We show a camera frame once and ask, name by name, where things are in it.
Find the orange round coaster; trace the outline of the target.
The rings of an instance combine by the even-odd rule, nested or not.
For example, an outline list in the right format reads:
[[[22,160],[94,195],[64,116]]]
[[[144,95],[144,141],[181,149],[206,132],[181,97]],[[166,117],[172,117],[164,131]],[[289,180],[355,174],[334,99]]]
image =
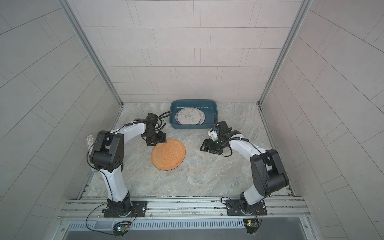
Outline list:
[[[153,165],[162,171],[177,168],[186,157],[186,148],[176,139],[168,139],[166,143],[157,144],[151,153]]]

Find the teal plastic storage box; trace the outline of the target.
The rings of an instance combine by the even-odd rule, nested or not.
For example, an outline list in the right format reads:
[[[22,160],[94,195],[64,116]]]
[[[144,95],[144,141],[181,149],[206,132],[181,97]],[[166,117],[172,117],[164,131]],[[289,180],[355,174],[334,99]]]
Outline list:
[[[183,108],[197,108],[203,111],[206,119],[202,125],[181,125],[176,121],[176,113]],[[169,123],[174,129],[210,129],[218,122],[218,108],[212,100],[176,100],[171,103]]]

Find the blue toast bear coaster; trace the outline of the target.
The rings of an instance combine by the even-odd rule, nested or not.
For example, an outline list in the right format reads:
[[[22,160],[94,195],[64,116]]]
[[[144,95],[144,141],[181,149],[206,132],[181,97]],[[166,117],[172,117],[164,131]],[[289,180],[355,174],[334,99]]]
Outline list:
[[[200,110],[201,113],[201,120],[199,121],[199,125],[202,125],[206,119],[206,115],[203,111]]]

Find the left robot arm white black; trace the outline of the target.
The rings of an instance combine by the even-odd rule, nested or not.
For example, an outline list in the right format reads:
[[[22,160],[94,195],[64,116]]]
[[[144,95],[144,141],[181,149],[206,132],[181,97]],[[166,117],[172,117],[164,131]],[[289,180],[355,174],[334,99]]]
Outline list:
[[[101,173],[108,191],[105,217],[126,217],[132,213],[130,193],[124,184],[122,170],[125,143],[141,136],[147,146],[165,143],[165,124],[159,118],[136,119],[112,131],[100,131],[88,154],[90,166]]]

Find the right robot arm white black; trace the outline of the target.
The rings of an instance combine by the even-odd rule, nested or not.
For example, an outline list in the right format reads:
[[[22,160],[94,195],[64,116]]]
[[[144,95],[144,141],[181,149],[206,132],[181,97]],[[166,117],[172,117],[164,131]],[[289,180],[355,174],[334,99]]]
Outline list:
[[[266,150],[254,145],[237,130],[228,127],[225,121],[215,123],[204,140],[201,152],[222,155],[225,148],[237,151],[250,161],[253,184],[240,194],[235,206],[242,214],[263,214],[262,201],[272,193],[289,185],[289,178],[277,150]]]

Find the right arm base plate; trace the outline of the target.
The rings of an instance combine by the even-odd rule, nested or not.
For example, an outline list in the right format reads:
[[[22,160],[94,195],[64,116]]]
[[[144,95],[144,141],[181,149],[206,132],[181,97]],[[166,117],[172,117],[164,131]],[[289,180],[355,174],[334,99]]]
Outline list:
[[[245,200],[227,199],[224,204],[228,216],[266,216],[268,214],[264,201],[249,205]]]

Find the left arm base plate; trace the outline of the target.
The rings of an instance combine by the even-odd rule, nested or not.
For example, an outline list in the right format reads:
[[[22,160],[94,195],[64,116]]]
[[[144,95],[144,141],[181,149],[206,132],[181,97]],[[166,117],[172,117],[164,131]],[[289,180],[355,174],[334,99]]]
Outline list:
[[[141,218],[147,210],[147,201],[112,202],[108,200],[107,207],[102,210],[105,218]]]

